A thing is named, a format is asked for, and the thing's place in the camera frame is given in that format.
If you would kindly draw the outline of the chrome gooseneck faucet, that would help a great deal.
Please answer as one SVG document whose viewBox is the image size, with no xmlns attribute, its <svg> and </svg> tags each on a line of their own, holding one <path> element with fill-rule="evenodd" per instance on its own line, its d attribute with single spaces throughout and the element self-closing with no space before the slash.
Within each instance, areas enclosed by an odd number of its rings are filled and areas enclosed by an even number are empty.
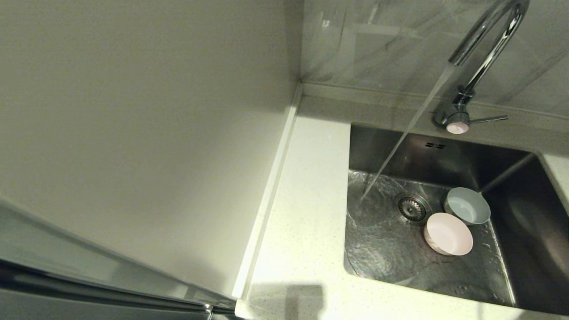
<svg viewBox="0 0 569 320">
<path fill-rule="evenodd" d="M 510 43 L 521 22 L 528 12 L 531 0 L 495 0 L 495 2 L 478 18 L 476 23 L 464 36 L 453 54 L 449 57 L 451 65 L 460 67 L 471 57 L 475 49 L 490 33 L 497 22 L 505 18 L 504 25 L 494 39 L 492 46 L 485 54 L 484 59 L 474 71 L 471 79 L 465 85 L 457 87 L 451 104 L 438 107 L 432 122 L 437 127 L 447 130 L 455 135 L 467 133 L 471 125 L 486 122 L 508 120 L 508 115 L 486 117 L 472 120 L 467 107 L 476 95 L 476 87 L 485 76 L 490 67 L 496 62 L 502 51 Z"/>
</svg>

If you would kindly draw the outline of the pink bowl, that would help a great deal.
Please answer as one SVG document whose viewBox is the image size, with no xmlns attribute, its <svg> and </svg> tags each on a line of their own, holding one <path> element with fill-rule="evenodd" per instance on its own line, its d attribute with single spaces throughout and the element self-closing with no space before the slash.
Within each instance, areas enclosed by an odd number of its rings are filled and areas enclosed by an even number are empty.
<svg viewBox="0 0 569 320">
<path fill-rule="evenodd" d="M 423 229 L 427 245 L 447 256 L 464 256 L 473 248 L 473 236 L 466 224 L 448 213 L 432 214 Z"/>
</svg>

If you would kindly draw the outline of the blue grey bowl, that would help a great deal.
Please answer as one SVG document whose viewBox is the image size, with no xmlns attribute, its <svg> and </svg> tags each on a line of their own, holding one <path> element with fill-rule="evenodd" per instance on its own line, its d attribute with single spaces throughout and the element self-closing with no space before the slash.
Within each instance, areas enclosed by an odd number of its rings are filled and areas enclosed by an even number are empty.
<svg viewBox="0 0 569 320">
<path fill-rule="evenodd" d="M 455 215 L 466 225 L 485 224 L 490 220 L 491 209 L 478 192 L 465 187 L 451 189 L 444 198 L 446 213 Z"/>
</svg>

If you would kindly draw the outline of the stainless steel sink basin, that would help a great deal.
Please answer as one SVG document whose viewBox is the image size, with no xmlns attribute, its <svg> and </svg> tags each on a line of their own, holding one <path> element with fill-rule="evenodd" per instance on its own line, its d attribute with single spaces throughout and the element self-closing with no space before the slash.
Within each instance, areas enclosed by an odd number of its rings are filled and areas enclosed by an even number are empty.
<svg viewBox="0 0 569 320">
<path fill-rule="evenodd" d="M 366 185 L 402 135 L 350 127 L 344 251 L 355 275 L 482 303 L 569 316 L 569 192 L 526 150 L 409 134 L 372 190 Z M 424 226 L 405 223 L 401 192 L 443 212 L 455 187 L 480 192 L 491 217 L 470 227 L 467 255 L 433 251 Z"/>
</svg>

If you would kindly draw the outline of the white countertop edge strip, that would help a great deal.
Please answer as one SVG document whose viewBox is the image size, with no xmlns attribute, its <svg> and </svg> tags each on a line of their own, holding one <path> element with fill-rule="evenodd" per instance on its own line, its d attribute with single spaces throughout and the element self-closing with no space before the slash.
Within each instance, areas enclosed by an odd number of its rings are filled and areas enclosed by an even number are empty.
<svg viewBox="0 0 569 320">
<path fill-rule="evenodd" d="M 240 269 L 233 286 L 232 296 L 244 300 L 249 292 L 250 283 L 254 274 L 256 261 L 264 240 L 264 233 L 268 225 L 268 220 L 272 212 L 272 205 L 278 190 L 280 175 L 282 174 L 283 164 L 289 148 L 293 126 L 297 117 L 297 110 L 300 107 L 304 93 L 304 84 L 299 83 L 293 95 L 292 103 L 286 108 L 286 122 L 276 149 L 276 154 L 272 161 L 271 170 L 264 184 L 262 198 L 256 213 L 251 233 Z"/>
</svg>

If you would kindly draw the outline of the running water stream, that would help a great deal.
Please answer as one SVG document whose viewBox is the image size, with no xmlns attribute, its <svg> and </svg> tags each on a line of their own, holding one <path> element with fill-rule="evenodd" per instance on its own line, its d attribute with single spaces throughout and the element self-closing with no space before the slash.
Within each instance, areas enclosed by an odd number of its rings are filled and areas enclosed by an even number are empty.
<svg viewBox="0 0 569 320">
<path fill-rule="evenodd" d="M 441 73 L 441 76 L 439 77 L 439 79 L 436 81 L 435 85 L 433 85 L 433 88 L 431 89 L 431 91 L 429 92 L 429 94 L 427 95 L 427 97 L 425 98 L 425 100 L 423 101 L 423 103 L 421 104 L 420 108 L 415 112 L 415 114 L 413 115 L 413 117 L 411 118 L 411 121 L 409 122 L 409 124 L 406 126 L 405 130 L 403 131 L 402 135 L 400 136 L 400 138 L 397 140 L 397 143 L 394 145 L 394 147 L 390 150 L 388 156 L 385 158 L 385 160 L 381 163 L 380 168 L 378 169 L 378 172 L 376 172 L 376 174 L 374 174 L 372 180 L 370 182 L 368 182 L 368 184 L 365 187 L 364 192 L 362 193 L 361 197 L 359 198 L 359 201 L 362 202 L 363 200 L 366 199 L 366 197 L 368 196 L 369 192 L 372 190 L 372 187 L 375 185 L 376 181 L 378 180 L 380 174 L 383 172 L 383 170 L 386 168 L 386 166 L 389 164 L 390 160 L 392 159 L 392 157 L 394 156 L 394 154 L 396 153 L 396 151 L 398 150 L 398 148 L 400 147 L 400 145 L 402 144 L 402 142 L 404 142 L 406 136 L 408 136 L 408 134 L 410 133 L 411 129 L 414 128 L 415 124 L 419 121 L 419 119 L 421 118 L 421 116 L 423 115 L 423 113 L 425 112 L 425 110 L 429 107 L 429 105 L 431 104 L 431 101 L 434 99 L 435 94 L 437 94 L 441 88 L 443 87 L 443 85 L 445 85 L 445 83 L 447 83 L 447 81 L 449 81 L 449 79 L 451 79 L 451 76 L 459 69 L 458 65 L 455 65 L 454 63 L 448 62 L 445 69 L 443 70 L 443 72 Z"/>
</svg>

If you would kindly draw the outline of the round metal drain strainer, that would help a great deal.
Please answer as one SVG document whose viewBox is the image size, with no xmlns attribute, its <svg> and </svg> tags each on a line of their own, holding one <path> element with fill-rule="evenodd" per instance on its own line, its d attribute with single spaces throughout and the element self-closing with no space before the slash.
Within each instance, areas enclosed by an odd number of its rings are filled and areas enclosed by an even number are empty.
<svg viewBox="0 0 569 320">
<path fill-rule="evenodd" d="M 423 226 L 433 214 L 427 199 L 418 194 L 401 192 L 396 195 L 393 204 L 399 217 L 410 225 Z"/>
</svg>

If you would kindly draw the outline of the white cabinet side panel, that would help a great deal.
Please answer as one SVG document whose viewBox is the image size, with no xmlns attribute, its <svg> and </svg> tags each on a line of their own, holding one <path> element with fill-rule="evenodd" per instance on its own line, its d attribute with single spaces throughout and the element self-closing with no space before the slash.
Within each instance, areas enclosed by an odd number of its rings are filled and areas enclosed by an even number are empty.
<svg viewBox="0 0 569 320">
<path fill-rule="evenodd" d="M 239 296 L 304 0 L 0 0 L 0 199 Z"/>
</svg>

